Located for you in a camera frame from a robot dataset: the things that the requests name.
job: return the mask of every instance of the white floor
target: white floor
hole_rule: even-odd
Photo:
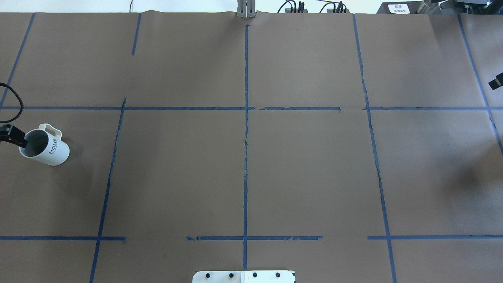
[[[259,11],[276,13],[283,0],[257,0]],[[375,14],[381,0],[345,0],[352,13]],[[318,13],[325,4],[317,0],[306,0],[310,13]],[[47,12],[47,13],[113,13],[128,12],[130,0],[2,0],[0,12]],[[133,0],[133,12],[156,10],[160,12],[225,12],[236,11],[237,0]]]

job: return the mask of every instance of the mug handle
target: mug handle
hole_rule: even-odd
[[[40,124],[40,126],[38,126],[38,129],[39,130],[42,130],[42,131],[45,131],[46,128],[49,128],[49,130],[53,131],[55,134],[56,134],[56,138],[58,140],[61,140],[61,131],[56,129],[55,127],[51,126],[50,124]]]

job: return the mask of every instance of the blue tape line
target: blue tape line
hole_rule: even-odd
[[[370,107],[370,110],[440,110],[440,111],[485,111],[487,108],[485,107]]]
[[[360,62],[360,74],[362,77],[362,86],[363,86],[363,91],[365,93],[365,105],[367,107],[367,118],[369,120],[370,138],[372,140],[372,150],[374,151],[374,162],[375,162],[375,166],[377,169],[377,177],[379,179],[379,191],[381,193],[381,207],[382,207],[382,215],[384,218],[384,229],[386,230],[386,237],[388,237],[387,244],[388,244],[389,265],[391,268],[391,277],[393,279],[393,283],[396,283],[396,271],[395,271],[395,261],[393,258],[393,248],[391,247],[391,239],[389,238],[390,232],[389,232],[389,224],[388,224],[388,214],[386,212],[386,201],[384,199],[384,190],[382,188],[381,170],[379,168],[379,158],[377,156],[377,147],[376,147],[376,142],[375,142],[375,138],[374,138],[374,129],[372,127],[372,116],[370,113],[369,96],[367,93],[367,86],[365,85],[365,80],[364,80],[364,76],[363,76],[362,52],[360,49],[360,39],[358,37],[358,27],[357,27],[357,23],[356,23],[355,14],[353,14],[353,25],[355,28],[356,48],[358,50],[358,60]]]
[[[503,235],[396,235],[391,240],[503,239]],[[368,236],[368,240],[387,240],[386,236]]]
[[[244,196],[243,196],[243,270],[248,269],[248,28],[244,28]]]
[[[318,241],[323,236],[248,236],[248,241]],[[186,237],[187,241],[243,241],[242,236],[199,236]]]
[[[264,107],[261,110],[336,110],[340,111],[340,107]]]
[[[484,104],[487,109],[487,114],[489,115],[489,120],[491,121],[492,131],[494,132],[494,135],[496,136],[496,140],[497,140],[498,146],[499,146],[499,151],[503,155],[503,144],[501,143],[501,138],[499,137],[498,129],[496,129],[496,124],[494,123],[494,119],[492,117],[489,103],[487,102],[487,97],[485,96],[485,91],[484,91],[484,88],[482,87],[482,82],[480,81],[480,76],[478,75],[477,67],[475,66],[475,62],[473,61],[470,46],[468,45],[468,40],[466,40],[465,29],[463,28],[463,21],[461,20],[460,14],[458,14],[458,22],[459,22],[459,28],[461,29],[461,35],[463,36],[463,41],[465,42],[466,51],[468,52],[468,57],[470,58],[470,63],[472,64],[473,72],[475,73],[475,77],[477,78],[478,88],[480,89],[480,93],[482,94],[482,99],[484,100]]]
[[[133,51],[131,55],[134,56],[136,52],[136,42],[138,41],[138,32],[140,31],[141,13],[138,14],[138,22],[136,23],[136,33],[134,34]]]
[[[0,236],[0,241],[96,241],[97,237],[64,237],[64,236]],[[126,237],[102,237],[102,241],[125,242]]]
[[[103,234],[103,224],[105,223],[105,213],[107,212],[108,196],[110,195],[110,185],[112,184],[112,173],[115,166],[115,157],[117,156],[117,144],[119,142],[119,135],[121,133],[122,119],[124,118],[124,108],[126,106],[126,99],[122,102],[121,116],[119,118],[119,126],[117,127],[117,134],[115,136],[114,152],[112,154],[112,162],[110,164],[110,172],[108,173],[107,190],[105,192],[105,200],[103,201],[103,209],[101,211],[100,227],[98,229],[98,238],[96,240],[95,254],[93,258],[93,265],[91,267],[91,276],[89,277],[89,283],[93,283],[94,275],[96,271],[96,263],[98,262],[98,254],[100,252],[100,242],[101,236]]]
[[[19,106],[6,106],[3,109],[17,110]],[[122,110],[119,106],[25,106],[25,110]],[[125,110],[245,110],[246,107],[163,107],[163,106],[128,106]]]
[[[9,76],[9,80],[7,84],[10,85],[12,82],[12,78],[14,77],[14,72],[18,67],[19,58],[21,58],[21,53],[23,52],[23,48],[25,47],[26,39],[28,38],[28,34],[30,33],[31,26],[33,24],[33,19],[35,18],[35,13],[32,13],[32,17],[30,19],[30,23],[28,24],[28,28],[26,29],[25,37],[23,38],[23,42],[21,43],[21,47],[19,48],[18,56],[16,56],[16,61],[14,61],[14,65],[12,66],[11,74]],[[4,105],[5,97],[7,96],[8,89],[5,88],[4,95],[2,96],[2,100],[0,100],[0,109]]]

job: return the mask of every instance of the white plate with holes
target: white plate with holes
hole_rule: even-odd
[[[295,283],[295,271],[198,271],[192,283]]]

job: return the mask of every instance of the white label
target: white label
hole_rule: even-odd
[[[388,9],[392,14],[410,14],[407,4],[388,4]]]

